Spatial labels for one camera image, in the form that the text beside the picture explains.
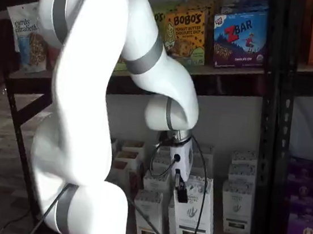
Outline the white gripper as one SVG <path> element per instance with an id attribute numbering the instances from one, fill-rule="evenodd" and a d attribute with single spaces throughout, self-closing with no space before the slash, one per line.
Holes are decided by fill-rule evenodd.
<path id="1" fill-rule="evenodd" d="M 175 161 L 171 168 L 171 174 L 175 177 L 175 190 L 177 193 L 177 201 L 179 203 L 187 202 L 187 189 L 185 182 L 188 181 L 193 163 L 192 145 L 192 141 L 188 140 L 185 143 L 181 143 L 179 145 L 175 144 L 170 147 L 171 159 L 172 161 Z"/>

